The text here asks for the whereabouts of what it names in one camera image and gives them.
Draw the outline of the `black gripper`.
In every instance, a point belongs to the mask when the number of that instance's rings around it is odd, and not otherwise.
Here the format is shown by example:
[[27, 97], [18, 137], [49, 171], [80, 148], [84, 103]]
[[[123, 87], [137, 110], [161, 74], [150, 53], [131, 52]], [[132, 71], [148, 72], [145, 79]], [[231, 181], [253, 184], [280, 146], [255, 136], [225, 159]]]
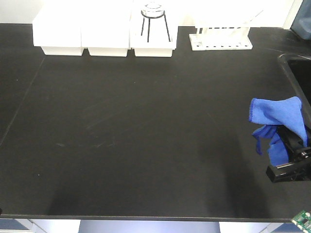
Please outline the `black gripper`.
[[285, 126], [277, 127], [287, 151], [289, 162], [266, 169], [266, 175], [273, 183], [311, 180], [311, 148], [304, 147], [302, 139]]

